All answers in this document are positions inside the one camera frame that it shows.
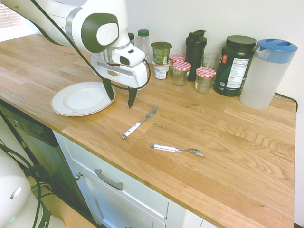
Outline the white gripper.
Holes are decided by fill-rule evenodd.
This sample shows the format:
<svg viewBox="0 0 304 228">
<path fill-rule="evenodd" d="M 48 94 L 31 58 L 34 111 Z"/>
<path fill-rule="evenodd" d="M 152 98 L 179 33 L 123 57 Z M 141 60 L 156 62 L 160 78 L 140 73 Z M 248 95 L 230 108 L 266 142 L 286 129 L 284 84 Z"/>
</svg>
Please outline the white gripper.
<svg viewBox="0 0 304 228">
<path fill-rule="evenodd" d="M 101 53 L 92 54 L 91 64 L 104 77 L 102 79 L 104 88 L 111 101 L 114 99 L 114 91 L 110 80 L 131 87 L 128 88 L 128 107 L 131 108 L 137 95 L 137 89 L 135 88 L 143 86 L 148 80 L 146 65 L 141 62 L 134 67 L 124 65 L 112 66 L 104 61 Z"/>
</svg>

